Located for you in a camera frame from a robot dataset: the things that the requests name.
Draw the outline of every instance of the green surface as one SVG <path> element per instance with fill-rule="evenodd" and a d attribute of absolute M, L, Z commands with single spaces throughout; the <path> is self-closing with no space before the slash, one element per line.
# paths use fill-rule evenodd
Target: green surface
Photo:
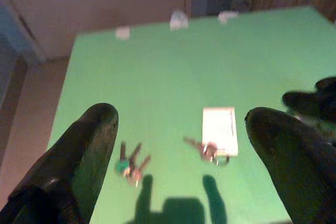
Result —
<path fill-rule="evenodd" d="M 145 170 L 152 187 L 143 193 L 151 193 L 146 216 L 153 221 L 181 206 L 178 216 L 189 209 L 199 212 L 200 223 L 216 223 L 209 205 L 227 223 L 286 220 L 248 140 L 244 117 L 256 106 L 284 110 L 284 92 L 311 90 L 335 69 L 336 30 L 312 8 L 240 15 L 226 25 L 196 19 L 174 32 L 168 23 L 148 25 L 131 29 L 127 41 L 116 40 L 113 30 L 84 34 L 71 55 L 49 147 L 88 107 L 108 102 L 119 111 L 120 123 L 91 223 L 134 219 L 141 186 L 130 187 L 115 173 L 122 141 L 127 155 L 143 143 L 138 163 L 152 155 Z M 205 106 L 235 107 L 239 155 L 226 167 L 202 163 L 183 142 L 184 136 L 201 140 Z M 214 188 L 206 188 L 204 180 Z M 219 195 L 210 199 L 209 191 Z"/>

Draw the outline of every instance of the floor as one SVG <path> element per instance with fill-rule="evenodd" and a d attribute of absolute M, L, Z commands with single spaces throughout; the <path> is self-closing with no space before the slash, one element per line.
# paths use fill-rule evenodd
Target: floor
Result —
<path fill-rule="evenodd" d="M 0 209 L 47 148 L 68 60 L 27 70 L 0 168 Z"/>

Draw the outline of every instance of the white card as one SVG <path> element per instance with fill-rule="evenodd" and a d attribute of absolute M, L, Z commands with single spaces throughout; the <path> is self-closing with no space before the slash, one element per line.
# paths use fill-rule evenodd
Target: white card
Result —
<path fill-rule="evenodd" d="M 202 143 L 216 144 L 224 155 L 238 155 L 234 107 L 203 108 Z"/>

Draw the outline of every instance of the white object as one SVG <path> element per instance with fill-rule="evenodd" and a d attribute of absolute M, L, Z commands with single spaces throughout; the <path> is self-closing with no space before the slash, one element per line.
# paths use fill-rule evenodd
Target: white object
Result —
<path fill-rule="evenodd" d="M 238 155 L 234 107 L 203 108 L 202 143 L 215 144 L 218 154 Z"/>
<path fill-rule="evenodd" d="M 129 39 L 130 38 L 130 27 L 129 26 L 120 26 L 117 27 L 115 31 L 115 36 L 117 39 Z"/>
<path fill-rule="evenodd" d="M 189 22 L 187 15 L 181 10 L 175 10 L 170 19 L 170 31 L 181 28 L 188 28 Z"/>
<path fill-rule="evenodd" d="M 226 24 L 230 18 L 238 17 L 239 12 L 233 10 L 225 10 L 218 14 L 218 20 L 221 24 Z"/>

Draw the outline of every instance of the wooden floor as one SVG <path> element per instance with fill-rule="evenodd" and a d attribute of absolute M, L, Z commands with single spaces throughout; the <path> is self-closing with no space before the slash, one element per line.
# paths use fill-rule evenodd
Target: wooden floor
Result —
<path fill-rule="evenodd" d="M 68 58 L 27 70 L 0 168 L 0 209 L 47 148 L 67 66 Z"/>

